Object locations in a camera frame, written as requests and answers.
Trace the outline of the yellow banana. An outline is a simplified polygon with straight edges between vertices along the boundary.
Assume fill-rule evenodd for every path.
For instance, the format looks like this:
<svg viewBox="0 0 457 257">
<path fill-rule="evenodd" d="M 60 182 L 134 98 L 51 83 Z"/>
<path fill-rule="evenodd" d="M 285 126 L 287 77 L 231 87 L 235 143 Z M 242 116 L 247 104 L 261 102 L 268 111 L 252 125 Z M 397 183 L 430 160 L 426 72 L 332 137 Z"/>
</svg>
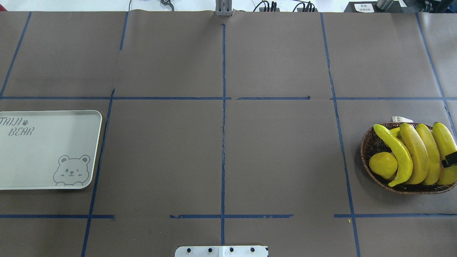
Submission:
<svg viewBox="0 0 457 257">
<path fill-rule="evenodd" d="M 400 134 L 413 162 L 412 174 L 406 184 L 420 184 L 424 182 L 429 172 L 430 160 L 427 149 L 418 132 L 411 124 L 402 123 L 400 125 Z"/>
<path fill-rule="evenodd" d="M 456 152 L 456 142 L 452 133 L 442 123 L 436 122 L 432 126 L 432 135 L 438 147 L 440 161 L 445 159 L 445 156 Z M 457 168 L 456 166 L 441 167 L 440 176 L 436 184 L 451 185 L 456 182 Z"/>
<path fill-rule="evenodd" d="M 431 130 L 425 124 L 418 124 L 416 126 L 416 131 L 424 143 L 429 160 L 428 174 L 422 184 L 432 185 L 438 181 L 441 172 L 441 160 L 438 147 Z"/>
<path fill-rule="evenodd" d="M 413 172 L 413 161 L 407 147 L 382 124 L 374 124 L 373 129 L 376 135 L 392 150 L 398 162 L 398 170 L 393 181 L 388 183 L 389 187 L 395 187 L 408 181 Z"/>
</svg>

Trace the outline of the paper basket tag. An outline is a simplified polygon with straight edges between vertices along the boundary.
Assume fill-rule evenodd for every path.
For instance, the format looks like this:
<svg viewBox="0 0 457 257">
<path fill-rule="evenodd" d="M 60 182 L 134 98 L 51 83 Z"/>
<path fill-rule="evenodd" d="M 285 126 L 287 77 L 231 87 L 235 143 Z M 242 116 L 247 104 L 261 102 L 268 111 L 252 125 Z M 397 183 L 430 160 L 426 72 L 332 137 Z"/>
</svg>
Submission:
<svg viewBox="0 0 457 257">
<path fill-rule="evenodd" d="M 396 122 L 396 123 L 402 123 L 402 122 L 413 123 L 413 120 L 405 118 L 405 117 L 401 117 L 401 116 L 392 116 L 392 122 Z"/>
</svg>

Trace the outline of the brown wicker basket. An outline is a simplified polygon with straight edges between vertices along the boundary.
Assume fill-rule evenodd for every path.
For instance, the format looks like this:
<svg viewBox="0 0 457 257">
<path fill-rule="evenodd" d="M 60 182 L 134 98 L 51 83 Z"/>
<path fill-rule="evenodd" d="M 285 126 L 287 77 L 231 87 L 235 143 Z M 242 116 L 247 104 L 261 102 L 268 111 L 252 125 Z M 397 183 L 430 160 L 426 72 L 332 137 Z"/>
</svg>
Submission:
<svg viewBox="0 0 457 257">
<path fill-rule="evenodd" d="M 379 175 L 372 172 L 369 167 L 369 160 L 372 156 L 376 153 L 387 152 L 390 151 L 390 148 L 379 138 L 374 129 L 371 127 L 361 139 L 360 145 L 360 157 L 361 157 L 361 164 L 364 168 L 367 175 L 380 187 L 384 188 L 387 191 L 403 194 L 403 195 L 415 195 L 415 194 L 441 194 L 447 191 L 452 190 L 456 186 L 456 182 L 449 184 L 449 185 L 423 185 L 423 184 L 415 184 L 415 185 L 397 185 L 395 187 L 388 186 L 389 180 L 386 180 Z"/>
</svg>

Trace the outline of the yellow lemon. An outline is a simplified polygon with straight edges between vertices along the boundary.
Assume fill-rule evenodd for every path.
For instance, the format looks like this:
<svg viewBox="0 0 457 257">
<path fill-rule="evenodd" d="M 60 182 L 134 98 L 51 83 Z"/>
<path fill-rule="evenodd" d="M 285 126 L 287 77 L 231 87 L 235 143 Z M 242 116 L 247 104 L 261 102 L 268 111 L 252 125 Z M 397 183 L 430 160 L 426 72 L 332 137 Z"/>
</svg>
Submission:
<svg viewBox="0 0 457 257">
<path fill-rule="evenodd" d="M 376 153 L 369 160 L 371 171 L 385 180 L 392 181 L 398 169 L 398 161 L 392 153 Z"/>
</svg>

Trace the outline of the white bear tray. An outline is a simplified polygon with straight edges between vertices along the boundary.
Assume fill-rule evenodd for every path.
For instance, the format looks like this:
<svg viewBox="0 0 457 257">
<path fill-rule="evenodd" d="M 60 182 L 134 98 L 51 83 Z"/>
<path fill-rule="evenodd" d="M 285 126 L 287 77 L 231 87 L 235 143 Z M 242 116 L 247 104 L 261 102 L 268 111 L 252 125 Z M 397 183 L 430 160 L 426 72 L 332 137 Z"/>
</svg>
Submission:
<svg viewBox="0 0 457 257">
<path fill-rule="evenodd" d="M 101 133 L 96 110 L 1 112 L 0 188 L 83 189 Z"/>
</svg>

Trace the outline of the aluminium frame post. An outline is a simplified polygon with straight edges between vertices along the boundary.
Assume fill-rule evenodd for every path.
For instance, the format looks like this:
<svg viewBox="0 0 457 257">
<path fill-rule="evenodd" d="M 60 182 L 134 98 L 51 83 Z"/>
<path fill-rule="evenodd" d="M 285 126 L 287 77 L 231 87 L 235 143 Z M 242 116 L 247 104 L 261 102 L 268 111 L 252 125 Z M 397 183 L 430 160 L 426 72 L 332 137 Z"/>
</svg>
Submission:
<svg viewBox="0 0 457 257">
<path fill-rule="evenodd" d="M 215 1 L 215 15 L 216 16 L 232 16 L 232 0 L 216 0 Z"/>
</svg>

